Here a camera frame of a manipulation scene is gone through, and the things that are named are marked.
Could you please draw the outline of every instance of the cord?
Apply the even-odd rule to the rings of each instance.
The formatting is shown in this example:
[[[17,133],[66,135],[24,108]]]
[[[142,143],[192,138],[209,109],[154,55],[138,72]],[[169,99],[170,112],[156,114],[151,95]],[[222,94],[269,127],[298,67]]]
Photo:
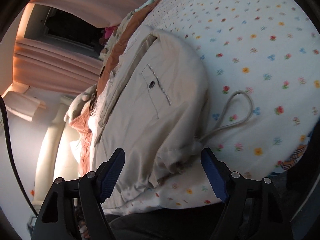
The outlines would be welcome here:
[[[2,119],[3,119],[3,126],[4,126],[4,136],[5,136],[5,141],[7,144],[7,150],[8,150],[8,155],[9,155],[9,160],[10,160],[10,164],[14,173],[14,176],[16,177],[16,180],[18,182],[19,188],[25,198],[25,200],[27,201],[29,207],[31,208],[31,210],[33,211],[33,213],[35,214],[35,216],[38,216],[38,213],[36,212],[35,208],[33,207],[33,205],[31,204],[30,199],[28,198],[28,195],[22,185],[21,179],[19,177],[16,165],[14,163],[14,159],[13,159],[13,154],[12,154],[12,147],[11,147],[11,141],[10,141],[10,133],[9,133],[9,123],[8,123],[8,116],[7,116],[7,109],[5,107],[4,101],[2,96],[0,96],[0,109],[1,109],[1,114],[2,114]]]
[[[226,115],[226,112],[227,112],[227,110],[228,110],[228,108],[229,108],[229,106],[230,106],[231,100],[232,100],[236,95],[239,95],[239,94],[244,95],[245,98],[246,98],[246,99],[248,100],[248,102],[249,102],[250,110],[249,110],[247,116],[246,116],[244,119],[242,119],[242,120],[240,120],[240,121],[238,121],[238,122],[235,122],[235,123],[228,124],[228,125],[225,125],[225,126],[221,126],[221,127],[220,127],[220,125],[221,125],[221,123],[222,123],[222,121],[223,121],[223,119],[224,119],[224,117],[225,117],[225,115]],[[241,125],[241,124],[247,122],[247,121],[251,118],[251,116],[253,115],[253,110],[254,110],[253,100],[252,100],[252,98],[251,98],[246,92],[240,91],[240,90],[234,92],[234,93],[229,97],[228,101],[226,102],[226,104],[225,104],[225,106],[224,106],[224,108],[223,108],[223,110],[222,110],[221,116],[220,116],[219,120],[217,121],[216,125],[213,127],[213,130],[211,130],[209,133],[207,133],[207,134],[205,134],[204,136],[202,136],[202,137],[199,139],[199,141],[203,143],[203,142],[205,142],[209,137],[211,137],[214,133],[216,133],[217,131],[225,130],[225,129],[228,129],[228,128],[231,128],[231,127],[236,127],[236,126],[238,126],[238,125]]]

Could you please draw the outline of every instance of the button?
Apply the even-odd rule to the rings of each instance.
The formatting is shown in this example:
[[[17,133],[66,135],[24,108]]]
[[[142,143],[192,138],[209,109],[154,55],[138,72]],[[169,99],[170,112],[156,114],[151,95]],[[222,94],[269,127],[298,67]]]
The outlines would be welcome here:
[[[152,81],[152,82],[150,83],[150,85],[149,85],[149,88],[153,88],[154,86],[155,86],[155,82]]]

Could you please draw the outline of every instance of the beige jacket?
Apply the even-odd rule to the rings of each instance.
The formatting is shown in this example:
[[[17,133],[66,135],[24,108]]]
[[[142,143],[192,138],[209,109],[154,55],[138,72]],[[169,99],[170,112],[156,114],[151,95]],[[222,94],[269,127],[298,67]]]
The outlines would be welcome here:
[[[196,52],[178,37],[144,26],[110,76],[93,169],[116,148],[125,165],[104,208],[124,205],[199,155],[208,118],[208,82]]]

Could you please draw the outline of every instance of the white sheet with flower print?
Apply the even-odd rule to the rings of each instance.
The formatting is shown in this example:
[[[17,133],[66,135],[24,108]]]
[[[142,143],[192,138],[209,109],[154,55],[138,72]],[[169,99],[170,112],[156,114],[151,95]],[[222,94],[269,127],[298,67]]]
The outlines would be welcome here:
[[[260,180],[286,160],[312,130],[320,108],[320,38],[294,0],[163,0],[143,24],[191,45],[210,83],[208,130],[229,96],[251,95],[254,115],[245,125],[214,135],[208,146],[232,171]],[[132,44],[139,29],[129,41]],[[222,125],[249,111],[233,101]],[[107,213],[190,208],[218,202],[199,159],[181,175]]]

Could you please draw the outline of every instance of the bed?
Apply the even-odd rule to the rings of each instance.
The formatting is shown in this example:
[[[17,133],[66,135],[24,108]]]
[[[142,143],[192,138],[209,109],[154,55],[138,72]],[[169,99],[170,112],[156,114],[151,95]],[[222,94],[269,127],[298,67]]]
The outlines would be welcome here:
[[[56,178],[79,178],[78,162],[70,147],[70,142],[77,141],[79,134],[63,120],[71,102],[72,99],[61,97],[56,117],[52,120],[41,145],[32,201],[38,212]]]

